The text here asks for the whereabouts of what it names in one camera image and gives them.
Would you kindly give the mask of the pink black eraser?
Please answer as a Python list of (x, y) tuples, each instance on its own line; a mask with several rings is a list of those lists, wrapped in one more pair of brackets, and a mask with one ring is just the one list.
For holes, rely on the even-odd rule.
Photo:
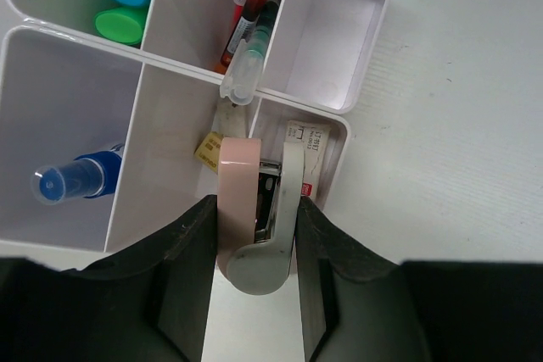
[(301, 144), (285, 142), (279, 162), (260, 156), (256, 138), (221, 143), (217, 191), (217, 255), (239, 291), (267, 295), (287, 280), (305, 172)]

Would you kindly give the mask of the teal cap pen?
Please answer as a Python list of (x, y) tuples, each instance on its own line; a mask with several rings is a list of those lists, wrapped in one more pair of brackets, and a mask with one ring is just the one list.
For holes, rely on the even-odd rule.
[(248, 41), (242, 40), (220, 85), (220, 95), (236, 105), (248, 105), (254, 98), (277, 18), (279, 4), (268, 1)]

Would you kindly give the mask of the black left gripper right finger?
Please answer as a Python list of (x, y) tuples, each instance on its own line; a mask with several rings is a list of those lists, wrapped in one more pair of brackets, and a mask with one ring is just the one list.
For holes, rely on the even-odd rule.
[(542, 267), (379, 256), (309, 199), (295, 246), (308, 361), (539, 361)]

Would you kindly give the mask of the beige long eraser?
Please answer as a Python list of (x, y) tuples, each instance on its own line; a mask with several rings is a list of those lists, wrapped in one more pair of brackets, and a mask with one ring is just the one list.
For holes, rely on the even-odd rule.
[(218, 132), (223, 136), (245, 138), (247, 136), (246, 107), (222, 98), (217, 104)]

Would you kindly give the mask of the red orange pen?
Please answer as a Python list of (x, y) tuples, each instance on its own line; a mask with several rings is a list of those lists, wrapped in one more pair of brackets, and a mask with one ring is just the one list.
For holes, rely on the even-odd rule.
[(246, 38), (250, 31), (255, 27), (256, 20), (258, 19), (265, 2), (266, 0), (246, 0), (242, 13), (233, 25), (231, 35), (221, 54), (221, 58), (215, 67), (215, 72), (219, 74), (226, 73), (239, 43), (242, 39)]

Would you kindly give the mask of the white eraser red label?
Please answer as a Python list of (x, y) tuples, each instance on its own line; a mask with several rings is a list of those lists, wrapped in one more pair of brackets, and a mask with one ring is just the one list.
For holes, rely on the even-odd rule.
[(316, 200), (327, 143), (332, 127), (289, 120), (286, 126), (286, 142), (300, 143), (305, 152), (305, 170), (301, 194)]

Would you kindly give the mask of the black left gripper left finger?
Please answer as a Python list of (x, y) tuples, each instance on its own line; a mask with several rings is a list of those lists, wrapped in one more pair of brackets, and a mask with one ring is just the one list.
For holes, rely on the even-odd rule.
[(1, 261), (4, 361), (199, 361), (217, 253), (216, 197), (83, 270)]

